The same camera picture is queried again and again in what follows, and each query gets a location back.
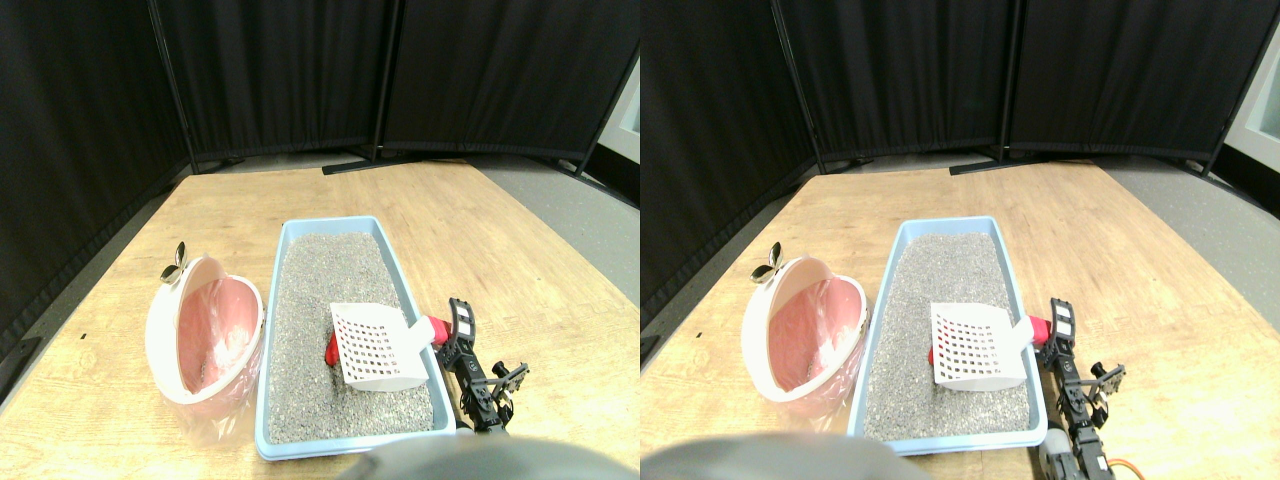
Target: table surface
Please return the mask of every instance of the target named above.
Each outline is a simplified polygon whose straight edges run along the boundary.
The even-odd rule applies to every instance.
[[[902,221],[968,215],[996,218],[1028,315],[1048,317],[1051,297],[1074,305],[1080,367],[1125,365],[1100,431],[1108,457],[1152,479],[1274,475],[1280,335],[1169,225],[1087,163],[809,180],[641,376],[643,454],[707,435],[806,429],[755,392],[742,364],[749,276],[773,242],[788,259],[809,253],[858,279],[874,301]],[[829,430],[842,434],[847,415]],[[910,458],[937,479],[1032,476],[1023,448]]]
[[[471,303],[485,366],[529,362],[512,435],[639,466],[639,310],[479,170],[420,163],[328,177],[306,169],[184,179],[0,413],[0,476],[333,477],[346,470],[357,456],[266,462],[251,436],[224,448],[187,445],[142,339],[160,270],[179,241],[248,278],[265,302],[282,224],[348,215],[381,221],[421,314],[449,319],[449,297]]]

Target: white litter scoop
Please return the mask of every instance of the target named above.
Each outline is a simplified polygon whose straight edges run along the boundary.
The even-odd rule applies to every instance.
[[[1032,323],[982,303],[933,303],[933,381],[952,390],[993,392],[1027,381],[1021,352]]]
[[[422,317],[412,328],[404,312],[380,303],[329,303],[338,337],[342,376],[357,390],[398,392],[428,380],[421,352],[435,329]]]

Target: litter box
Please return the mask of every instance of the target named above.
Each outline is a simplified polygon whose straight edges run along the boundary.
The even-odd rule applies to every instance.
[[[965,216],[950,219],[908,220],[897,229],[897,239],[893,241],[893,250],[888,255],[888,266],[884,268],[884,278],[881,280],[879,294],[876,296],[876,311],[872,323],[867,328],[867,352],[863,364],[858,369],[858,384],[854,388],[854,403],[849,415],[849,435],[864,436],[867,421],[867,383],[870,376],[870,366],[876,360],[876,346],[879,342],[881,317],[884,315],[884,305],[888,303],[888,289],[893,283],[893,270],[897,261],[906,250],[906,244],[916,237],[928,234],[960,234],[960,233],[986,233],[996,243],[996,259],[1005,273],[1005,287],[1009,292],[1009,307],[1015,319],[1021,319],[1021,294],[1018,291],[1018,280],[1014,278],[1014,268],[1009,262],[1009,251],[1005,250],[1005,239],[1000,236],[1000,227],[991,216]],[[955,435],[918,438],[910,440],[893,440],[886,444],[900,456],[987,451],[997,448],[1036,447],[1044,442],[1048,419],[1044,415],[1044,392],[1041,390],[1039,367],[1036,364],[1036,351],[1028,344],[1023,349],[1023,367],[1027,369],[1027,381],[1021,388],[1027,389],[1030,403],[1030,420],[1027,430],[1001,431],[978,435]]]
[[[417,303],[413,303],[413,294],[408,292],[408,285],[404,283],[404,274],[401,271],[399,261],[396,260],[396,252],[392,251],[392,246],[387,241],[387,234],[383,232],[383,225],[378,223],[378,219],[372,216],[344,216],[285,221],[284,228],[280,229],[280,244],[275,251],[275,270],[271,274],[271,294],[270,301],[266,305],[266,338],[262,344],[262,371],[259,375],[257,384],[257,413],[255,419],[256,428],[253,431],[253,439],[257,443],[257,453],[265,460],[275,461],[342,453],[361,453],[375,447],[407,438],[454,434],[456,424],[453,417],[453,406],[449,401],[449,393],[444,388],[444,375],[440,371],[439,364],[435,361],[435,351],[433,348],[424,348],[421,353],[422,364],[426,365],[426,372],[428,376],[430,376],[426,381],[428,389],[431,392],[431,410],[435,416],[433,419],[431,430],[283,444],[273,444],[268,442],[268,415],[271,411],[268,392],[270,392],[271,385],[270,365],[271,338],[274,329],[273,320],[275,317],[275,287],[280,282],[280,264],[284,262],[284,253],[288,252],[289,243],[293,243],[293,239],[301,236],[308,233],[337,234],[349,232],[362,232],[374,236],[374,241],[378,242],[378,248],[383,255],[383,264],[387,265],[387,270],[392,274],[392,282],[396,284],[396,294],[399,296],[399,303],[401,308],[404,311],[404,319],[408,320],[410,325],[413,325],[413,323],[419,319]]]

